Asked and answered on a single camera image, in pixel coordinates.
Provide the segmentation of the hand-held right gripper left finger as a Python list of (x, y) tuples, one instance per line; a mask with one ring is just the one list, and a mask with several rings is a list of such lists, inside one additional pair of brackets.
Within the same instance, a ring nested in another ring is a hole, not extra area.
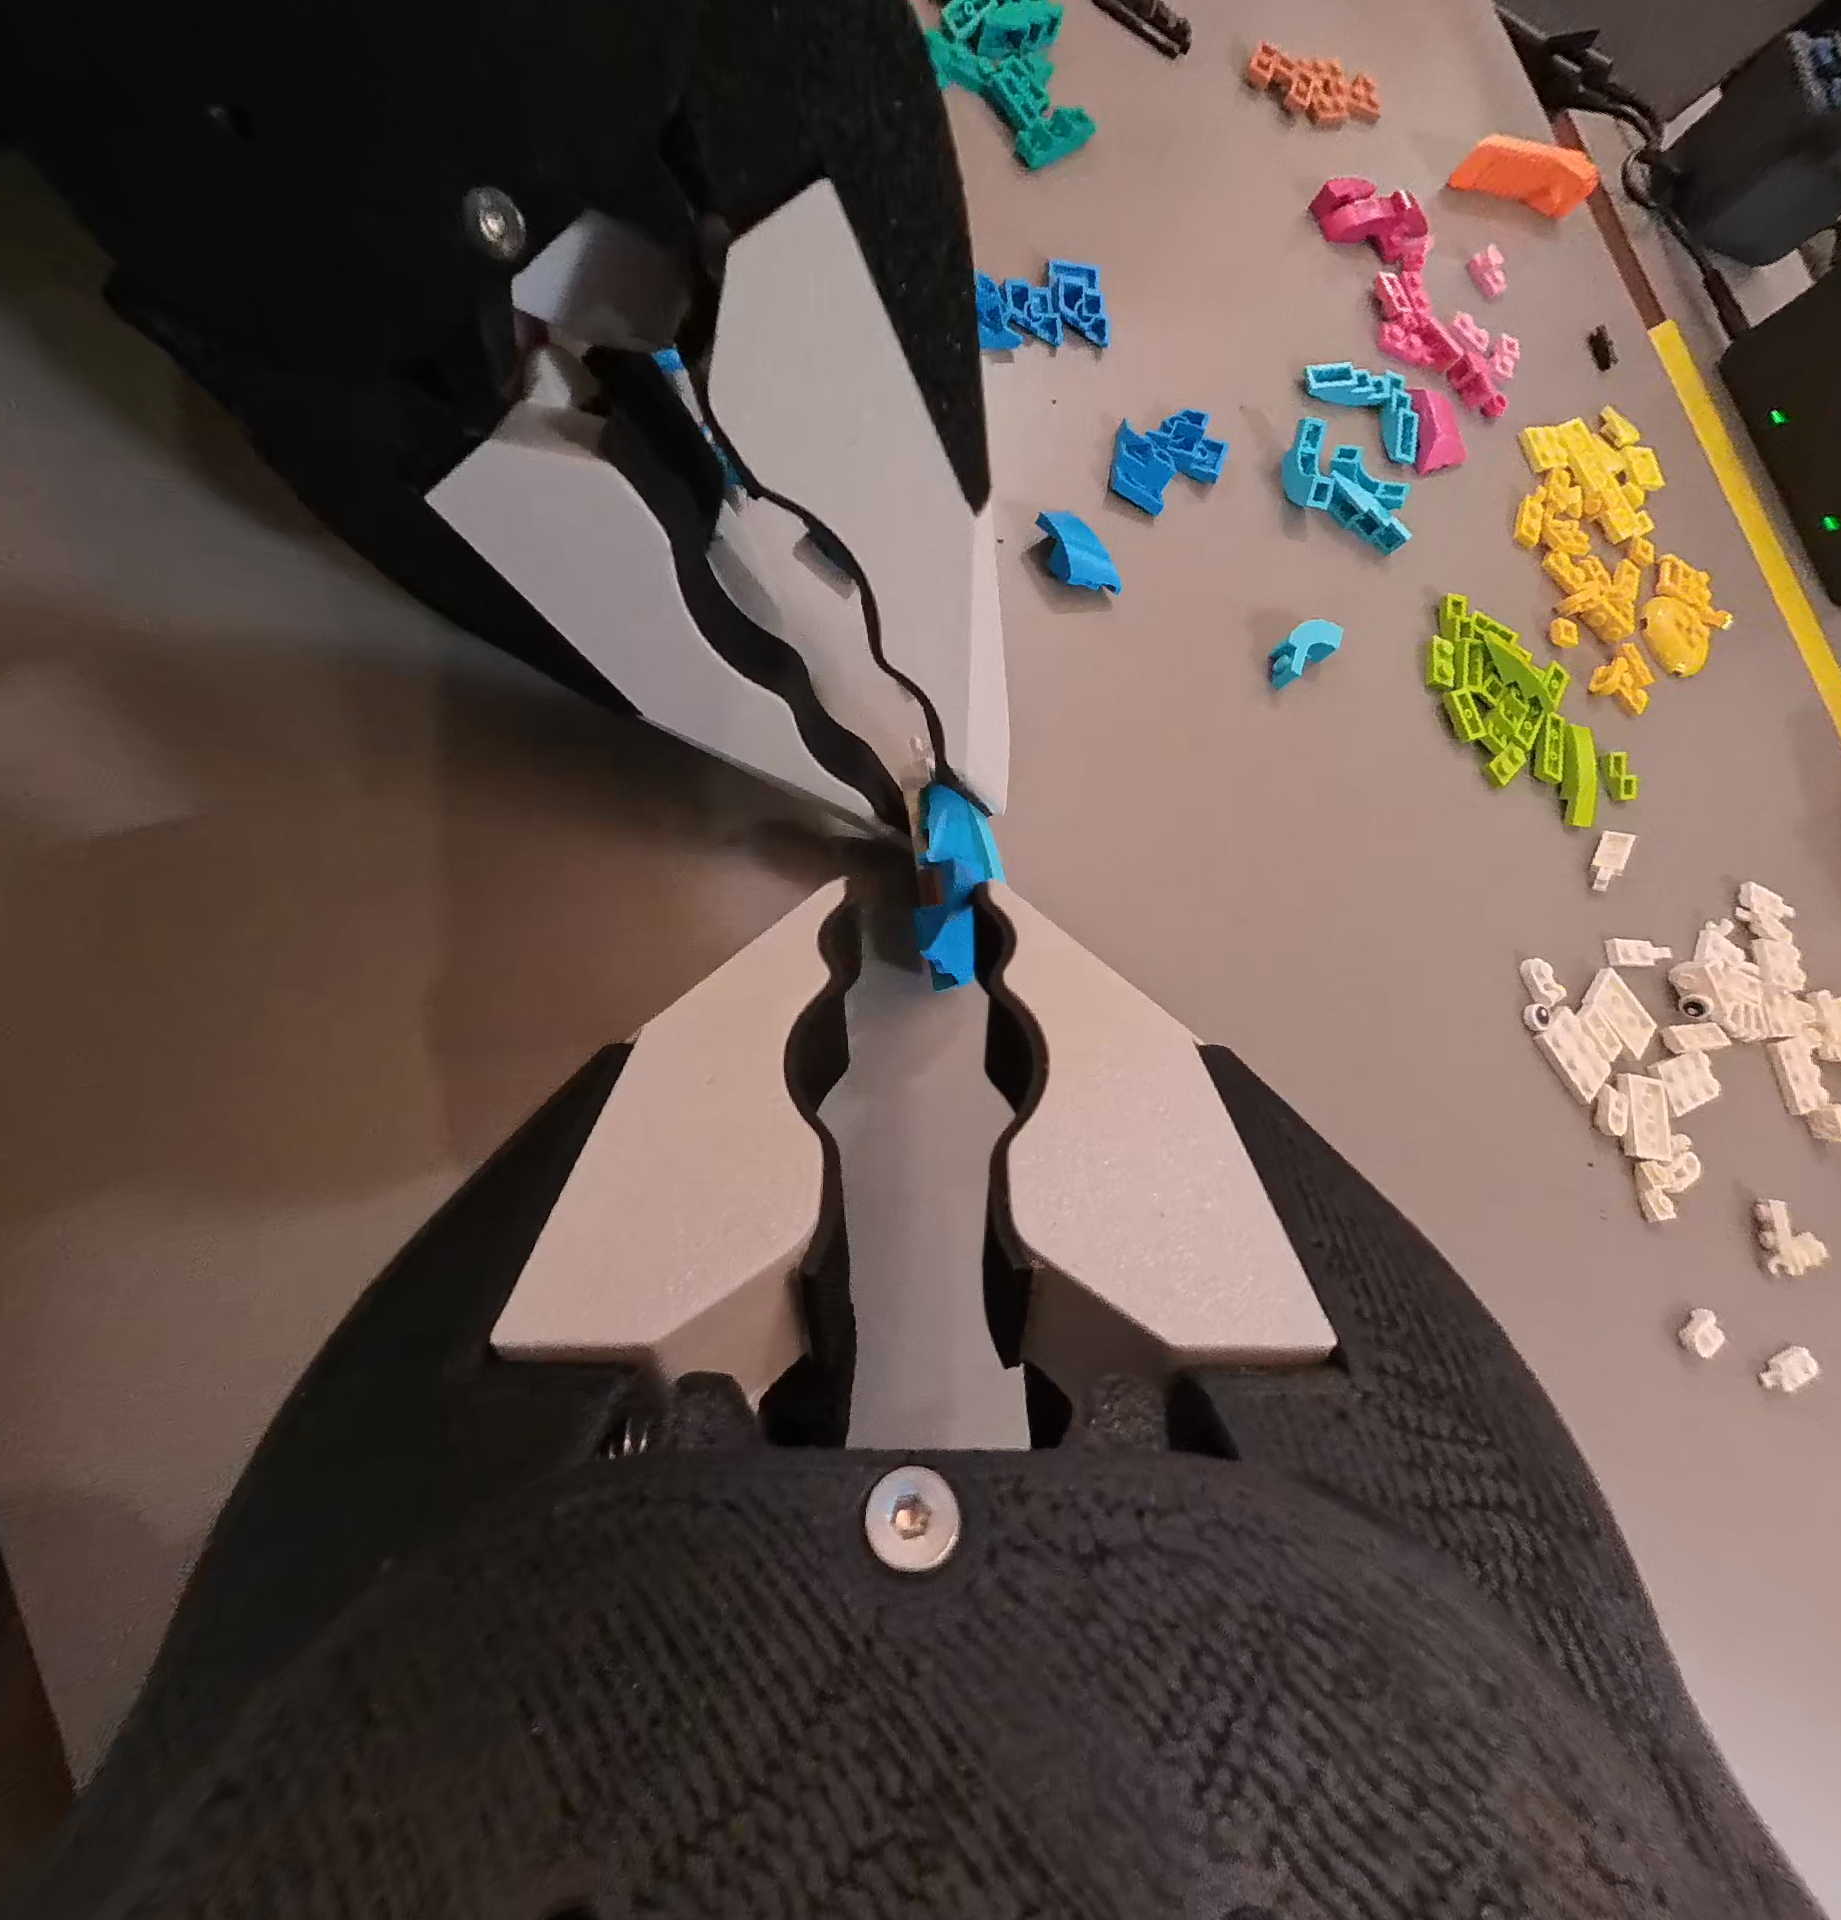
[(508, 1359), (733, 1380), (840, 1445), (857, 1370), (843, 1171), (857, 899), (820, 885), (647, 1021), (493, 1328)]

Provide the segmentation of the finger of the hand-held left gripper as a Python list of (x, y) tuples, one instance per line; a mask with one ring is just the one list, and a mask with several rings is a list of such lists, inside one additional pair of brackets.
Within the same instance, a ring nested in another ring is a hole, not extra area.
[(535, 346), (516, 404), (427, 506), (648, 725), (908, 835), (882, 758), (716, 567), (724, 473), (652, 356)]
[(510, 282), (544, 346), (668, 372), (724, 473), (716, 567), (907, 805), (942, 781), (1001, 815), (1012, 710), (963, 182), (878, 202), (818, 176), (718, 274), (588, 208)]

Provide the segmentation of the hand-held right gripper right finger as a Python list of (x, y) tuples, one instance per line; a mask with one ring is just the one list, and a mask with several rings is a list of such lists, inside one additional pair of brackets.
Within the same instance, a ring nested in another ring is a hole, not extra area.
[(1003, 1364), (1173, 1380), (1325, 1364), (1338, 1332), (1195, 1032), (1000, 879), (983, 1072), (1006, 1101), (983, 1304)]

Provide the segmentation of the blue lego assembly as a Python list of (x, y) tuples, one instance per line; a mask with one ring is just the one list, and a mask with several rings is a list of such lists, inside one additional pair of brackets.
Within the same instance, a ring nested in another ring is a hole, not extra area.
[(937, 993), (975, 981), (975, 896), (1006, 878), (989, 813), (952, 784), (931, 781), (918, 802), (912, 928)]

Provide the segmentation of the pile of blue lego bricks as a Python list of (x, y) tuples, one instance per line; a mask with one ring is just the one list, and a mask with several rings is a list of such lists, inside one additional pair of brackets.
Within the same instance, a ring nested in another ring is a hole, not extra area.
[(1041, 277), (995, 277), (975, 274), (979, 348), (1012, 353), (1036, 340), (1052, 350), (1069, 340), (1103, 351), (1113, 341), (1113, 321), (1099, 266), (1055, 255)]
[(1160, 518), (1178, 478), (1212, 487), (1222, 480), (1226, 462), (1228, 442), (1213, 434), (1205, 409), (1176, 409), (1153, 428), (1137, 428), (1124, 418), (1112, 456), (1109, 490), (1137, 512)]

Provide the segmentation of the pile of teal lego bricks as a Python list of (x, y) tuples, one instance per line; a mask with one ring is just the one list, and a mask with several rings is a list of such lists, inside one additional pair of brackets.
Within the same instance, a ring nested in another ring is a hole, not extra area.
[(938, 87), (978, 94), (1031, 172), (1075, 156), (1098, 132), (1085, 108), (1059, 103), (1052, 94), (1065, 11), (1058, 2), (944, 2), (926, 29)]

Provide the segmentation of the pile of white lego bricks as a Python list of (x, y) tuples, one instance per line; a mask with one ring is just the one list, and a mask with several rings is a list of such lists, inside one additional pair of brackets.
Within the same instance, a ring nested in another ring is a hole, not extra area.
[(1750, 1064), (1809, 1143), (1841, 1147), (1841, 992), (1814, 973), (1797, 901), (1769, 884), (1742, 879), (1684, 946), (1610, 936), (1582, 985), (1546, 957), (1517, 972), (1535, 1051), (1619, 1151), (1648, 1223), (1673, 1223), (1699, 1187), (1691, 1121)]

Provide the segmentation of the pile of pink lego bricks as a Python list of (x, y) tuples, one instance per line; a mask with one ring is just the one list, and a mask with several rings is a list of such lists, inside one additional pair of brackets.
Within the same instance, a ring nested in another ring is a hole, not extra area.
[(1443, 376), (1464, 406), (1502, 419), (1521, 344), (1509, 331), (1489, 331), (1465, 307), (1438, 305), (1428, 285), (1435, 249), (1428, 205), (1406, 187), (1384, 191), (1350, 173), (1323, 179), (1310, 213), (1330, 244), (1377, 255), (1371, 299), (1379, 350), (1406, 368)]

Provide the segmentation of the pile of orange lego bricks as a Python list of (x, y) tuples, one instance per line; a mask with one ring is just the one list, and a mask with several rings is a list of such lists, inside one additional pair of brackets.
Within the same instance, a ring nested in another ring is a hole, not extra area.
[(1350, 124), (1376, 125), (1384, 98), (1374, 72), (1347, 67), (1333, 58), (1297, 58), (1261, 39), (1243, 63), (1243, 81), (1277, 105), (1319, 129)]

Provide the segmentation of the pile of lime lego bricks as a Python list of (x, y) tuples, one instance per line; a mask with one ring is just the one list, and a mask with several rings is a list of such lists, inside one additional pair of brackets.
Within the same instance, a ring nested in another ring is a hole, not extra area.
[(1593, 827), (1606, 805), (1635, 804), (1644, 779), (1625, 750), (1601, 741), (1570, 707), (1571, 676), (1538, 659), (1517, 629), (1464, 592), (1439, 597), (1421, 649), (1421, 682), (1447, 738), (1493, 794), (1535, 788), (1568, 827)]

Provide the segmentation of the orange curved lego piece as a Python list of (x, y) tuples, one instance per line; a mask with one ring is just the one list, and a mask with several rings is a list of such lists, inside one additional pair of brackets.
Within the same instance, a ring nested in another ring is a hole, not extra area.
[(1447, 186), (1562, 222), (1601, 189), (1601, 172), (1582, 150), (1497, 132), (1458, 162)]

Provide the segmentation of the pile of yellow lego bricks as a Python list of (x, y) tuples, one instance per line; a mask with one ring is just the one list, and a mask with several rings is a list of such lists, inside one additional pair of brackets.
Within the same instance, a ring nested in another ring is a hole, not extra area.
[(1665, 683), (1708, 670), (1736, 616), (1708, 569), (1657, 542), (1665, 471), (1625, 411), (1529, 423), (1517, 444), (1529, 480), (1511, 535), (1549, 580), (1549, 644), (1584, 655), (1593, 701), (1641, 718)]

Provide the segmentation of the pile of light blue bricks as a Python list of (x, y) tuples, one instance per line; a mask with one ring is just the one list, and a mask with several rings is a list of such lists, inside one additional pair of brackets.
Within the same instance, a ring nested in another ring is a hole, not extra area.
[[(1350, 359), (1312, 362), (1303, 368), (1302, 382), (1316, 404), (1371, 414), (1387, 462), (1415, 468), (1421, 444), (1420, 407), (1397, 372), (1374, 372)], [(1327, 421), (1316, 414), (1299, 419), (1279, 473), (1282, 490), (1294, 507), (1332, 518), (1385, 557), (1414, 540), (1403, 518), (1412, 481), (1369, 471), (1360, 444), (1330, 444)]]

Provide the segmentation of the yellow tape strip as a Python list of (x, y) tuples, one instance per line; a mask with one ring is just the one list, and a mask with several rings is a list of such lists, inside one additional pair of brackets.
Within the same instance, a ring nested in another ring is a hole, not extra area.
[(1841, 744), (1841, 657), (1827, 627), (1801, 583), (1682, 326), (1664, 318), (1649, 326), (1649, 340)]

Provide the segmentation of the black device with green lights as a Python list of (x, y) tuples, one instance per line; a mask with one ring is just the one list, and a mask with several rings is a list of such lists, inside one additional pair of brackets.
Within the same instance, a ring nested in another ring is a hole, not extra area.
[(1736, 340), (1719, 376), (1841, 607), (1841, 262)]

